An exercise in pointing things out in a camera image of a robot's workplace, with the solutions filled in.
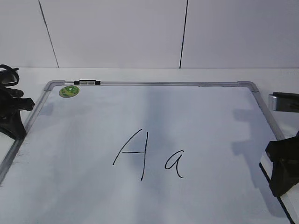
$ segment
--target white wall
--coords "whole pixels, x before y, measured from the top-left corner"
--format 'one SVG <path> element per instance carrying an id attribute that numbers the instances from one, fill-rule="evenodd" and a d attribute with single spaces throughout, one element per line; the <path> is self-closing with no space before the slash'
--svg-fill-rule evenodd
<path id="1" fill-rule="evenodd" d="M 60 67 L 179 67 L 186 0 L 41 3 Z"/>
<path id="2" fill-rule="evenodd" d="M 187 0 L 41 0 L 60 67 L 178 68 Z M 57 67 L 38 0 L 2 0 L 0 63 Z M 299 0 L 189 0 L 182 68 L 298 68 Z"/>
<path id="3" fill-rule="evenodd" d="M 182 68 L 298 68 L 299 0 L 189 0 Z"/>
<path id="4" fill-rule="evenodd" d="M 0 64 L 57 67 L 38 0 L 0 1 Z"/>

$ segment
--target whiteboard surface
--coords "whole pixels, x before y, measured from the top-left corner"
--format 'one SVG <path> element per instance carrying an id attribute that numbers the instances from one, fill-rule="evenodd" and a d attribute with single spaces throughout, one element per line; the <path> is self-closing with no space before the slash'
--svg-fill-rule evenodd
<path id="1" fill-rule="evenodd" d="M 61 88 L 2 183 L 0 223 L 288 223 L 259 169 L 275 137 L 249 89 Z M 148 133 L 145 166 L 122 152 L 113 166 L 140 129 L 123 151 L 144 152 Z M 183 178 L 164 167 L 180 150 Z"/>

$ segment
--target green sticker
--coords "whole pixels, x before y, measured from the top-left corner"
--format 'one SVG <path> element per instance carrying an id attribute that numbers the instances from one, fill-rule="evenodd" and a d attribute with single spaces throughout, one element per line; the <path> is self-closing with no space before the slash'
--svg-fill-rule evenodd
<path id="1" fill-rule="evenodd" d="M 59 91 L 59 95 L 63 98 L 74 97 L 79 93 L 80 89 L 74 85 L 69 85 Z"/>

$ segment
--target black marker writing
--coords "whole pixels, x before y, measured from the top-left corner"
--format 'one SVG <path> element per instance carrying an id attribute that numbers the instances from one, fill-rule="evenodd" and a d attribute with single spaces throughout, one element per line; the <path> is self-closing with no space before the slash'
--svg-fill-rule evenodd
<path id="1" fill-rule="evenodd" d="M 131 138 L 129 138 L 129 140 L 128 140 L 128 141 L 121 147 L 121 149 L 120 149 L 120 151 L 118 152 L 118 154 L 117 154 L 117 156 L 116 156 L 114 162 L 112 163 L 112 165 L 115 164 L 115 161 L 117 160 L 117 158 L 118 158 L 118 156 L 120 155 L 120 153 L 121 153 L 121 151 L 123 150 L 123 148 L 124 148 L 124 147 L 129 143 L 129 141 L 131 141 L 131 139 L 132 139 L 135 135 L 137 135 L 141 130 L 142 130 L 142 129 L 140 129 L 138 132 L 136 132 L 135 134 L 133 134 L 133 136 L 132 136 Z"/>
<path id="2" fill-rule="evenodd" d="M 112 165 L 115 164 L 118 156 L 121 154 L 122 150 L 124 149 L 124 147 L 132 140 L 132 138 L 134 138 L 135 135 L 137 135 L 142 129 L 140 129 L 139 131 L 137 131 L 135 134 L 133 134 L 133 136 L 122 146 L 122 148 L 120 149 L 120 151 L 118 152 L 115 160 L 113 161 Z M 146 141 L 145 141 L 145 147 L 144 147 L 144 152 L 131 152 L 131 151 L 123 151 L 122 153 L 137 153 L 137 154 L 144 154 L 144 161 L 143 161 L 143 171 L 142 171 L 142 176 L 141 176 L 141 181 L 143 180 L 144 177 L 144 171 L 145 171 L 145 157 L 146 157 L 146 148 L 148 145 L 148 139 L 149 139 L 149 133 L 146 132 Z"/>
<path id="3" fill-rule="evenodd" d="M 165 163 L 165 169 L 171 169 L 171 168 L 174 166 L 174 164 L 175 164 L 175 165 L 176 165 L 176 170 L 177 170 L 177 174 L 178 174 L 178 176 L 179 176 L 180 178 L 183 178 L 183 177 L 178 173 L 178 162 L 179 162 L 180 158 L 182 157 L 182 154 L 177 158 L 177 160 L 175 160 L 175 162 L 174 162 L 170 167 L 167 167 L 167 164 L 168 164 L 169 160 L 170 160 L 173 156 L 175 156 L 176 154 L 178 154 L 178 153 L 180 153 L 180 152 L 184 152 L 184 151 L 183 151 L 183 150 L 177 151 L 175 154 L 173 154 L 173 155 L 167 160 L 167 162 Z"/>

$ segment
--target whiteboard frame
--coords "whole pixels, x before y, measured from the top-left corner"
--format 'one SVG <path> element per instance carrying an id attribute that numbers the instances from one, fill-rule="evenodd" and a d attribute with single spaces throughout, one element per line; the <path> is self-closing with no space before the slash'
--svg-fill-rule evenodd
<path id="1" fill-rule="evenodd" d="M 77 85 L 74 83 L 74 81 L 65 81 L 65 80 L 53 80 L 46 84 L 43 93 L 41 94 L 40 98 L 37 101 L 37 104 L 35 105 L 34 109 L 31 111 L 30 115 L 28 116 L 27 120 L 24 122 L 25 130 L 28 132 L 31 127 L 34 124 L 35 119 L 37 118 L 39 112 L 41 111 L 44 103 L 46 102 L 49 94 L 53 90 L 55 86 L 68 86 L 68 85 Z M 271 114 L 270 110 L 268 109 L 266 103 L 262 99 L 262 96 L 259 92 L 259 89 L 257 86 L 250 81 L 240 81 L 240 82 L 219 82 L 219 83 L 204 83 L 204 82 L 100 82 L 100 85 L 98 86 L 198 86 L 198 87 L 246 87 L 249 88 L 252 95 L 256 99 L 256 102 L 260 109 L 262 110 L 267 122 L 269 123 L 269 126 L 271 130 L 273 131 L 275 137 L 277 140 L 283 140 L 285 139 L 282 131 L 280 130 L 278 124 L 276 123 L 273 115 Z M 4 157 L 2 163 L 0 164 L 0 185 L 2 181 L 4 180 L 10 166 L 12 165 L 12 162 L 17 155 L 24 139 L 22 140 L 15 140 L 12 144 L 11 148 L 9 149 L 8 153 Z M 270 177 L 268 176 L 267 172 L 265 171 L 265 168 L 260 163 L 260 168 L 263 171 L 266 179 L 270 180 Z M 280 202 L 283 210 L 285 211 L 287 217 L 289 218 L 291 223 L 294 223 L 292 220 L 288 210 L 286 209 L 284 203 L 282 200 L 278 197 L 278 201 Z"/>

